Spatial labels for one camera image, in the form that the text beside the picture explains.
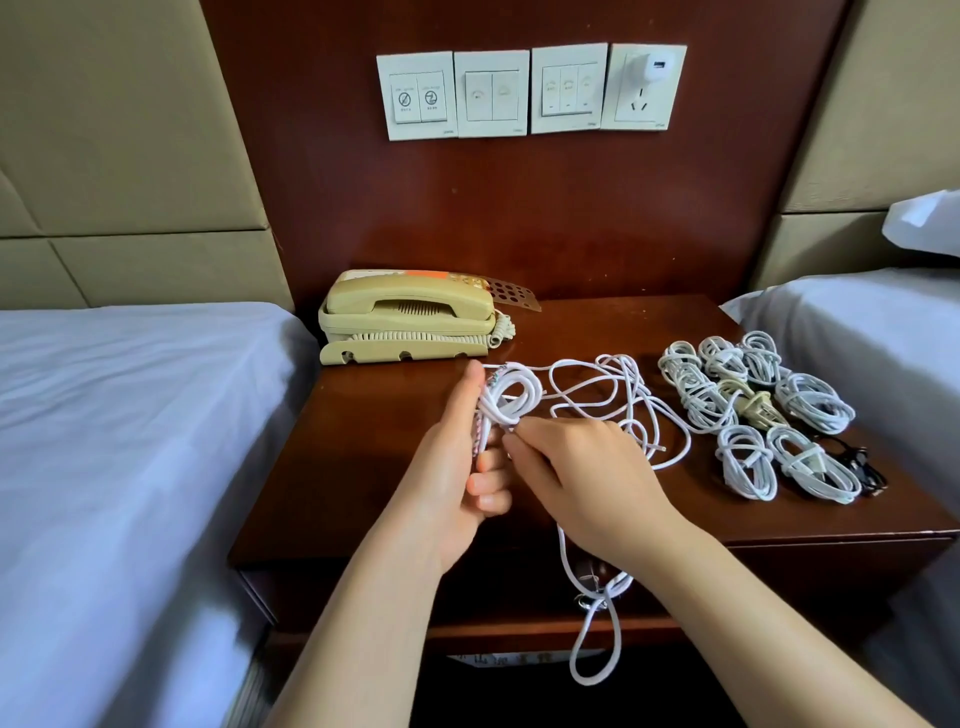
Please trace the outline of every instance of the wooden nightstand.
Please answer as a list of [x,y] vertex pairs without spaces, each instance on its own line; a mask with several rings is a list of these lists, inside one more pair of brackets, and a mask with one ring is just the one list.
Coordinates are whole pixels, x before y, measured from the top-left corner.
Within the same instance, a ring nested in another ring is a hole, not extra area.
[[[712,334],[736,341],[743,334],[700,296],[548,301],[542,313],[510,313],[517,337],[491,352],[488,363],[545,365],[562,357],[626,353],[654,393],[678,412],[676,393],[657,369],[667,345],[677,339],[696,345]],[[322,372],[229,557],[276,630],[305,633],[313,627],[423,432],[440,418],[464,366],[462,360],[440,360]],[[608,392],[598,387],[596,398]],[[844,439],[862,442],[855,428]],[[668,452],[681,441],[667,424]],[[875,628],[886,597],[960,530],[882,453],[872,452],[871,461],[887,475],[887,492],[839,506],[784,479],[775,500],[745,500],[724,485],[715,448],[715,437],[695,435],[690,454],[659,472],[664,490],[688,518],[835,639],[853,641]],[[591,559],[572,551],[571,558]],[[441,583],[426,649],[570,648],[583,619],[575,595],[560,565],[554,523],[518,488],[513,511],[485,523]],[[681,636],[639,585],[618,600],[617,611],[628,643]],[[611,639],[609,621],[595,620],[588,645],[608,646]]]

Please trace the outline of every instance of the power outlet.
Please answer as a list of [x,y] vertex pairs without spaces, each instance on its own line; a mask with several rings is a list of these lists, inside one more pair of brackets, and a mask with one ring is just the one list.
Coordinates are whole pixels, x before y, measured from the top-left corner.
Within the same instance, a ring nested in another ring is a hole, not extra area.
[[685,45],[615,43],[600,128],[665,131],[685,56]]

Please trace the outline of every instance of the white cable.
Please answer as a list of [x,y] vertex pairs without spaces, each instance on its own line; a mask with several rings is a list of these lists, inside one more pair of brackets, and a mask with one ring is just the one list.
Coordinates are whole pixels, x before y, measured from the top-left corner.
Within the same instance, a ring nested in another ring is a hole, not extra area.
[[700,342],[697,353],[704,360],[704,371],[710,376],[718,379],[747,380],[743,350],[731,344],[723,336],[708,336]]
[[[668,420],[680,428],[684,434],[684,446],[674,457],[653,464],[651,467],[655,470],[667,468],[681,460],[690,451],[690,429],[684,420],[670,408],[670,405],[658,397],[646,386],[643,377],[640,375],[640,369],[634,359],[627,354],[601,354],[593,362],[579,361],[577,359],[560,359],[548,367],[527,367],[517,362],[496,365],[485,364],[487,368],[495,369],[487,386],[484,388],[477,403],[476,417],[476,445],[475,452],[482,452],[487,446],[487,439],[490,436],[492,424],[496,423],[507,429],[513,429],[520,421],[523,415],[531,412],[542,400],[561,400],[550,407],[550,416],[556,417],[561,409],[572,409],[577,414],[590,418],[592,420],[611,420],[623,415],[617,424],[631,437],[637,444],[643,448],[643,453],[647,460],[650,460],[658,450],[664,450],[660,445],[660,423],[658,413],[665,416]],[[563,367],[585,367],[598,373],[586,381],[575,384],[568,389],[561,389],[557,386],[554,374]],[[540,380],[534,372],[547,372],[547,379],[550,382],[552,392],[546,394],[543,390]],[[610,382],[613,387],[610,395],[602,401],[578,402],[570,395],[584,387],[601,381]],[[626,403],[605,415],[591,415],[587,409],[592,407],[603,407],[610,405],[617,396],[620,389],[620,382],[623,382],[623,388],[626,393]],[[523,387],[523,392],[519,395],[508,395],[507,390],[515,384]],[[634,408],[642,404],[647,409],[652,424],[652,433],[647,432],[646,427],[635,417]],[[570,674],[573,679],[581,685],[596,685],[607,679],[616,667],[620,659],[620,650],[622,645],[622,636],[620,634],[620,620],[616,614],[616,608],[613,606],[613,599],[623,594],[633,584],[633,577],[626,571],[621,571],[617,576],[611,579],[602,591],[593,591],[588,589],[577,579],[573,570],[570,568],[566,557],[566,536],[564,530],[557,525],[557,531],[560,538],[560,558],[564,564],[564,571],[567,578],[584,596],[592,599],[588,609],[587,616],[584,618],[584,626],[580,630],[577,641],[570,651]],[[593,616],[598,610],[609,609],[611,622],[613,624],[613,652],[607,664],[597,674],[590,677],[584,677],[577,671],[577,655],[580,653],[580,647],[583,645],[584,638],[590,629]]]
[[677,388],[690,431],[698,435],[738,423],[733,404],[738,395],[723,397],[701,371],[701,364],[693,345],[686,341],[673,342],[657,362],[663,378]]
[[[749,454],[740,458],[736,456],[738,451]],[[723,463],[724,482],[741,496],[750,500],[773,500],[777,496],[774,453],[755,428],[728,425],[721,429],[717,435],[716,456]]]
[[856,417],[833,387],[813,375],[787,374],[777,382],[775,394],[787,414],[827,435],[840,434]]
[[663,374],[663,378],[676,387],[677,376],[686,369],[684,364],[697,370],[704,368],[704,363],[697,356],[697,352],[690,342],[675,341],[663,352],[663,356],[657,362],[657,367]]
[[780,355],[773,337],[766,331],[748,331],[737,346],[743,351],[747,381],[774,386],[780,379]]
[[[795,454],[787,445],[800,452]],[[773,451],[783,474],[813,496],[848,505],[860,495],[862,486],[856,475],[802,432],[792,427],[771,427],[767,447]]]

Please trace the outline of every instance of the beige wall panel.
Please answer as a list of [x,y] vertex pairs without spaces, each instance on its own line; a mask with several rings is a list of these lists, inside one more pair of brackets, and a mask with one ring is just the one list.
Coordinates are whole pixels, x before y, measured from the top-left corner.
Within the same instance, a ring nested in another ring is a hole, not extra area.
[[950,261],[945,256],[906,251],[889,242],[881,233],[885,217],[885,212],[778,215],[751,288],[766,288],[801,276]]
[[66,269],[42,237],[0,240],[0,308],[86,308]]
[[960,187],[960,2],[862,0],[784,211],[884,209]]
[[42,233],[266,228],[197,0],[5,0],[0,88]]
[[90,305],[268,301],[293,310],[270,231],[53,241]]
[[40,229],[16,188],[4,174],[3,159],[0,158],[0,237],[21,235],[40,235]]

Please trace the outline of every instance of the mattress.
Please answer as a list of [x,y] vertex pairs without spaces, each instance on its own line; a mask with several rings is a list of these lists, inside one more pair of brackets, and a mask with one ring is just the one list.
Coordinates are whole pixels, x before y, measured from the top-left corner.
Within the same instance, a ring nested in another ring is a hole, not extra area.
[[[960,518],[960,271],[888,269],[794,280],[724,306],[819,376],[931,495]],[[960,725],[960,546],[891,606],[871,667],[935,725]]]
[[268,303],[0,312],[0,722],[219,724],[227,551],[317,356]]

